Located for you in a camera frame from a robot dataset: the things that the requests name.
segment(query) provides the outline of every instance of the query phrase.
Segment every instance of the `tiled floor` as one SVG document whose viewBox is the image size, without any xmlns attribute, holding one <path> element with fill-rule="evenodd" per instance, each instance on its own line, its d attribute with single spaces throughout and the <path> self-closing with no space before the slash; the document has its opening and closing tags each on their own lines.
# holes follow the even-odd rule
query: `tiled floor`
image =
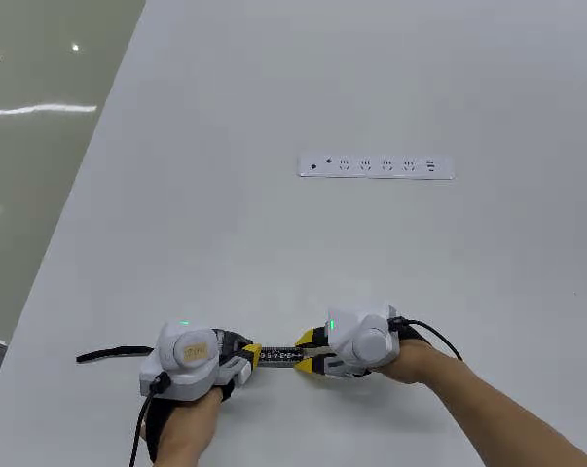
<svg viewBox="0 0 587 467">
<path fill-rule="evenodd" d="M 0 339 L 8 341 L 144 0 L 0 0 Z"/>
</svg>

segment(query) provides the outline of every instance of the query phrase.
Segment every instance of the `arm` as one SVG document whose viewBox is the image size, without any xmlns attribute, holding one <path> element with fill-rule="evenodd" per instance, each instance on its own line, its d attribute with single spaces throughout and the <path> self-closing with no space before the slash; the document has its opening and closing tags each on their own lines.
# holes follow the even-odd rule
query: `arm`
<svg viewBox="0 0 587 467">
<path fill-rule="evenodd" d="M 479 379 L 459 360 L 421 341 L 403 341 L 380 369 L 400 382 L 431 389 L 488 467 L 587 467 L 587 455 L 549 425 Z"/>
<path fill-rule="evenodd" d="M 195 467 L 215 434 L 222 391 L 211 389 L 194 403 L 174 409 L 159 439 L 155 467 Z"/>
</svg>

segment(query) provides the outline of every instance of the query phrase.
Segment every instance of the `sticker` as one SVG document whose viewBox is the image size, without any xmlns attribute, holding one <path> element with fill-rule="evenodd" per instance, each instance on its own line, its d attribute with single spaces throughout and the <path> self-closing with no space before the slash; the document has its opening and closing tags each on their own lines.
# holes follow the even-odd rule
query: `sticker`
<svg viewBox="0 0 587 467">
<path fill-rule="evenodd" d="M 194 343 L 187 345 L 183 350 L 183 361 L 193 362 L 208 357 L 208 346 L 206 342 Z"/>
</svg>

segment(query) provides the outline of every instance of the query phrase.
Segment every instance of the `power strip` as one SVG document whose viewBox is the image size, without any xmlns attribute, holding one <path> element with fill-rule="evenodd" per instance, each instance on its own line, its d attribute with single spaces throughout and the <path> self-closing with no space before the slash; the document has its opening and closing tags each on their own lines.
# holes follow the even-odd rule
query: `power strip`
<svg viewBox="0 0 587 467">
<path fill-rule="evenodd" d="M 453 159 L 446 156 L 337 156 L 303 155 L 298 160 L 300 177 L 406 178 L 453 180 Z"/>
</svg>

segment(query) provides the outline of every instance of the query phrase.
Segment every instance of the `wrist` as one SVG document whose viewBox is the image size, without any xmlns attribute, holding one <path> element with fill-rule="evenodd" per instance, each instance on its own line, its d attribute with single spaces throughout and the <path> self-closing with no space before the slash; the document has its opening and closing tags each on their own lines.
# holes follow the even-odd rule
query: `wrist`
<svg viewBox="0 0 587 467">
<path fill-rule="evenodd" d="M 467 367 L 460 360 L 449 357 L 435 348 L 431 350 L 423 358 L 419 381 L 433 391 L 434 387 L 440 384 L 447 375 Z"/>
<path fill-rule="evenodd" d="M 224 391 L 220 386 L 213 386 L 203 397 L 209 405 L 219 406 L 224 399 Z"/>
</svg>

